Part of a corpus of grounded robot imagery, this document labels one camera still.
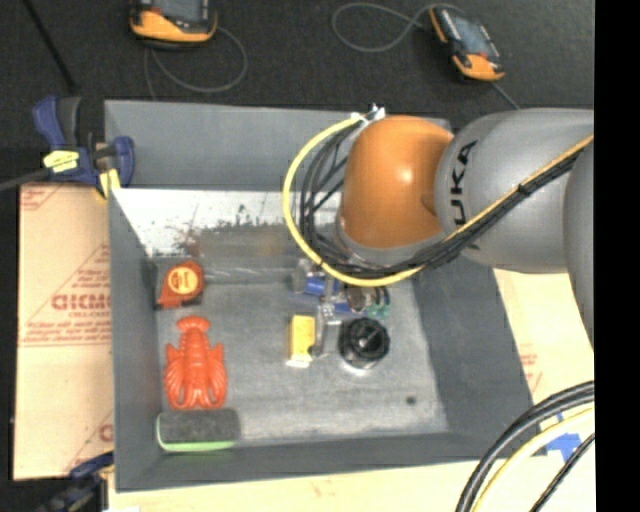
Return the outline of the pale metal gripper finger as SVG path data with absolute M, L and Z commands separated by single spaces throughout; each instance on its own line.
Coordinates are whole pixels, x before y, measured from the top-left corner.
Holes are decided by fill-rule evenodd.
M 333 306 L 319 305 L 316 313 L 314 356 L 322 356 L 335 343 L 340 332 L 341 319 Z

